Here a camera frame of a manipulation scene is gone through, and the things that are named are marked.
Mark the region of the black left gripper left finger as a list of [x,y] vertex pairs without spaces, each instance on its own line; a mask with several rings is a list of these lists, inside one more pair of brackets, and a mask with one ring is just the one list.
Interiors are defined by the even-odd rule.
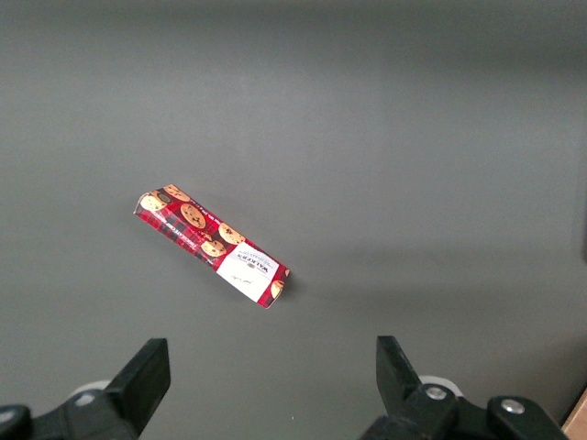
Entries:
[[78,388],[34,417],[24,404],[1,407],[3,439],[137,439],[171,385],[168,341],[152,338],[111,380]]

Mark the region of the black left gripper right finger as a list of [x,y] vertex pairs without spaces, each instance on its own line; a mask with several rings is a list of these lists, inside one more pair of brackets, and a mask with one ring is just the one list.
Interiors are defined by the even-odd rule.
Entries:
[[363,439],[565,439],[536,402],[519,396],[491,398],[478,407],[449,387],[423,382],[397,339],[377,337],[376,382],[386,414]]

